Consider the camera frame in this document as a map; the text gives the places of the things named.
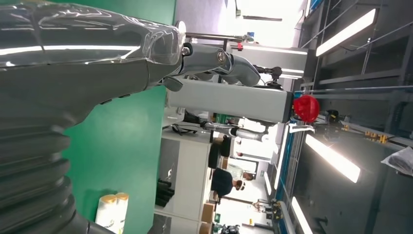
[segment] cardboard box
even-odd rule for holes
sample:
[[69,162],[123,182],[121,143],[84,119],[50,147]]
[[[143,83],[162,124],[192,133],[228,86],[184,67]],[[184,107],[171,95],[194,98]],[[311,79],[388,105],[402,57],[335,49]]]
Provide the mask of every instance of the cardboard box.
[[212,231],[212,224],[210,223],[202,223],[201,228],[199,229],[199,234],[211,234]]
[[214,208],[214,204],[205,203],[204,208],[202,209],[201,221],[205,223],[212,223],[214,221]]
[[224,157],[224,159],[222,159],[222,169],[227,169],[228,168],[228,158]]

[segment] black t-shirt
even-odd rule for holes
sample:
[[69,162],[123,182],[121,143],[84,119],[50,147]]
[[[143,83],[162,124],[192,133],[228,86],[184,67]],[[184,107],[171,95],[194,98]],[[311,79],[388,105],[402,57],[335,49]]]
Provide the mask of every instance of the black t-shirt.
[[212,176],[211,190],[216,191],[218,197],[223,197],[231,192],[232,187],[231,173],[217,168]]

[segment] plastic wrap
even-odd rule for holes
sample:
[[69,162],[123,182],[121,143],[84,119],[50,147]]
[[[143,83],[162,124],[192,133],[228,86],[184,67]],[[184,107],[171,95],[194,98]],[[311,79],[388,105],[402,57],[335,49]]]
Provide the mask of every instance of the plastic wrap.
[[78,4],[0,4],[0,67],[59,63],[175,65],[180,34],[173,26]]
[[393,167],[403,174],[413,176],[413,149],[407,147],[388,156],[381,163]]

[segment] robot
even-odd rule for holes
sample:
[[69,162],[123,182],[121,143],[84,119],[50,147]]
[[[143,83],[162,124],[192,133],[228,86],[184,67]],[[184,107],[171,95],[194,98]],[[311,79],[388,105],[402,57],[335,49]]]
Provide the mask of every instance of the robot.
[[219,74],[254,86],[246,59],[185,43],[177,28],[78,4],[0,5],[0,233],[106,234],[79,215],[65,129],[99,104]]

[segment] metal bolt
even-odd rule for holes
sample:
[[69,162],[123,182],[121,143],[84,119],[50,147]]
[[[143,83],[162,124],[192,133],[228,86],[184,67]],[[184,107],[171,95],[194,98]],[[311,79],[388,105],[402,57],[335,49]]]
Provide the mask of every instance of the metal bolt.
[[182,55],[189,55],[191,53],[191,49],[188,47],[182,48]]
[[224,63],[226,61],[226,57],[223,51],[218,51],[218,61],[220,63]]

